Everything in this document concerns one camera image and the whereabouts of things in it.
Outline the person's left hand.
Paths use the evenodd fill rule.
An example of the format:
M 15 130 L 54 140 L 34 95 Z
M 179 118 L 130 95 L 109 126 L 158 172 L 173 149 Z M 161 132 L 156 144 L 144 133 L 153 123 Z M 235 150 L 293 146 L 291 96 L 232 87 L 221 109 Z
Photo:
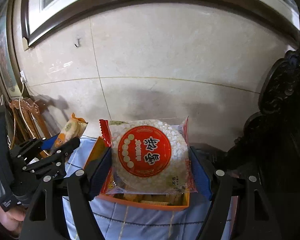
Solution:
M 15 206 L 8 211 L 4 211 L 0 206 L 0 223 L 11 233 L 21 232 L 25 216 L 26 209 L 22 206 Z

